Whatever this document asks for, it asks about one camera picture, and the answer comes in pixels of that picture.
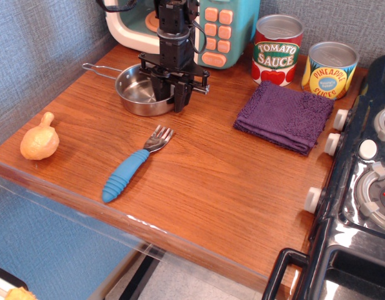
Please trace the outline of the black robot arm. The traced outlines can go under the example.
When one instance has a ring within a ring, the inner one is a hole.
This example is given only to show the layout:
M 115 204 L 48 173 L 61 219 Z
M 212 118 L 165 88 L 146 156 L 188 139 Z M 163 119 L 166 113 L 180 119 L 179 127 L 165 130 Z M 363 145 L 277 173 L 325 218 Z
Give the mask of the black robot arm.
M 155 1 L 154 8 L 159 54 L 140 54 L 139 70 L 151 80 L 156 100 L 172 98 L 179 113 L 189 104 L 192 92 L 209 92 L 210 73 L 194 61 L 200 53 L 195 47 L 196 30 L 203 30 L 195 21 L 199 1 Z

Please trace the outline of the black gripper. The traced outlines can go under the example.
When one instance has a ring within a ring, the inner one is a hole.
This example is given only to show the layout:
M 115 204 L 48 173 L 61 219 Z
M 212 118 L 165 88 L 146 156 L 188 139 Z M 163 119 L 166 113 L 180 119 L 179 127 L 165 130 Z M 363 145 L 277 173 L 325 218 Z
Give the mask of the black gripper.
M 194 62 L 195 33 L 185 29 L 180 34 L 170 34 L 162 29 L 159 35 L 159 54 L 142 52 L 141 73 L 151 79 L 152 89 L 157 101 L 172 97 L 174 86 L 174 111 L 180 113 L 189 104 L 192 91 L 209 92 L 207 72 Z

